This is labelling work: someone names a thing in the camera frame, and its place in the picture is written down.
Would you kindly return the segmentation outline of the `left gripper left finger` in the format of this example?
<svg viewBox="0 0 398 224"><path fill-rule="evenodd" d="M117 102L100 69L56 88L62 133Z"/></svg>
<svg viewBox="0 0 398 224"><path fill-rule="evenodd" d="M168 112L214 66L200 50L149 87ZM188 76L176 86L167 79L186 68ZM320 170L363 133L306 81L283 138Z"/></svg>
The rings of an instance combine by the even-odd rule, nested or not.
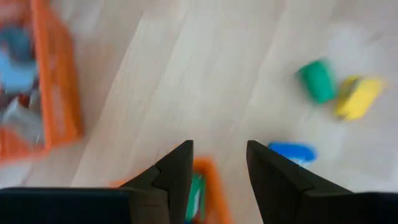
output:
<svg viewBox="0 0 398 224"><path fill-rule="evenodd" d="M193 175L187 140L119 187L1 190L6 223L183 223Z"/></svg>

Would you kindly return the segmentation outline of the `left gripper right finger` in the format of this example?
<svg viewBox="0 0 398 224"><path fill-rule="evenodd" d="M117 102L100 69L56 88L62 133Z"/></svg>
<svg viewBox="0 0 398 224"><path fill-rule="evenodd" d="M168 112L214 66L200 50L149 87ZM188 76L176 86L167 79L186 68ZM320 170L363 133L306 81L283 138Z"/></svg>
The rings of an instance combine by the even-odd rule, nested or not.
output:
<svg viewBox="0 0 398 224"><path fill-rule="evenodd" d="M251 186L264 223L397 223L397 194L354 193L249 140Z"/></svg>

